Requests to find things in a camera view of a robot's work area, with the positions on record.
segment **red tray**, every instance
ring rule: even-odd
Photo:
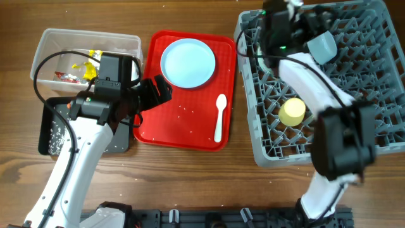
[[[163,51],[183,38],[198,39],[211,48],[216,60],[214,74],[208,82],[195,89],[172,85],[172,100],[142,112],[144,121],[141,127],[134,129],[134,136],[148,144],[218,151],[226,145],[229,136],[236,64],[233,40],[218,35],[159,31],[151,39],[144,79],[162,74],[160,59]],[[216,99],[220,94],[226,95],[228,104],[223,112],[222,141],[217,143],[214,142],[218,116]],[[135,124],[139,124],[139,119],[135,119]]]

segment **spoon handle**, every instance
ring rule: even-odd
[[[218,119],[216,121],[215,135],[214,135],[214,141],[216,143],[221,142],[222,139],[222,113],[223,110],[218,110]]]

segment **clear plastic bin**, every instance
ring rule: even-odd
[[[31,79],[34,77],[38,64],[49,55],[58,51],[80,51],[85,54],[89,50],[101,50],[105,53],[127,54],[143,62],[140,38],[136,35],[112,34],[107,32],[92,32],[82,30],[68,30],[49,28],[44,31],[34,56],[31,68]],[[79,92],[86,89],[85,84],[62,82],[55,80],[55,71],[71,73],[73,64],[81,64],[88,58],[77,54],[64,54],[50,59],[40,70],[38,83],[50,89],[66,92]]]

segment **yellow cup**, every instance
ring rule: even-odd
[[[286,126],[299,125],[304,119],[305,103],[299,98],[288,99],[278,112],[280,121]]]

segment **wire grid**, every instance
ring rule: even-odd
[[[402,62],[398,54],[394,54],[397,51],[395,46],[392,49],[386,46],[385,40],[395,32],[390,31],[387,22],[381,21],[374,11],[364,10],[360,6],[334,8],[339,16],[331,33],[338,47],[338,55],[332,60],[333,63],[320,68],[336,85],[356,99],[374,102],[376,145],[405,142],[403,86],[402,83],[400,86],[396,84],[393,80],[395,75],[387,72],[384,64],[387,59],[383,52],[392,51],[401,78],[405,76]],[[247,16],[254,18],[258,13],[252,11]],[[248,54],[257,54],[260,23],[260,18],[242,21],[242,27],[246,28]],[[298,126],[282,124],[278,111],[286,100],[297,97],[297,94],[271,70],[263,71],[258,59],[251,58],[250,64],[263,131],[262,146],[266,148],[267,154],[285,158],[306,153],[313,139],[313,115],[307,109],[303,122]]]

